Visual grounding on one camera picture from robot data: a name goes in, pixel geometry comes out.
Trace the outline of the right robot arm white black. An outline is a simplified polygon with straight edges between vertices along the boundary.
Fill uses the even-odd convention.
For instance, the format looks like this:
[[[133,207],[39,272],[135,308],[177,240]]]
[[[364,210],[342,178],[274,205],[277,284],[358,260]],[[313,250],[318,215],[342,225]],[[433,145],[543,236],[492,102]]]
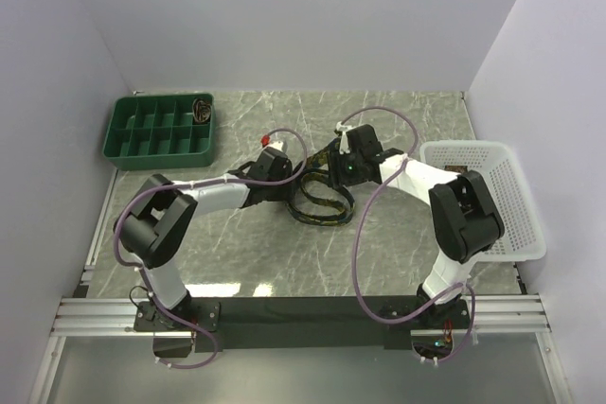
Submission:
[[[482,175],[432,167],[398,149],[384,149],[372,126],[336,126],[336,150],[329,153],[330,183],[336,187],[374,183],[370,205],[387,188],[397,189],[430,208],[438,255],[419,286],[417,316],[428,327],[441,325],[463,290],[478,255],[505,234]]]

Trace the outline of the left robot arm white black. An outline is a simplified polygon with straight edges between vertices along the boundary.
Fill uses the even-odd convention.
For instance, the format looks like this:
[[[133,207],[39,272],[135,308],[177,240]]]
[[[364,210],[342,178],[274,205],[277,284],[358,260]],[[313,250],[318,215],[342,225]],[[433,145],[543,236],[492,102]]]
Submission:
[[[199,184],[173,182],[152,175],[140,188],[143,196],[115,224],[123,248],[141,269],[145,288],[158,308],[156,317],[170,330],[196,321],[196,310],[175,256],[193,218],[222,210],[243,209],[261,202],[283,202],[293,174],[286,144],[274,141],[262,148],[257,160],[217,179]]]

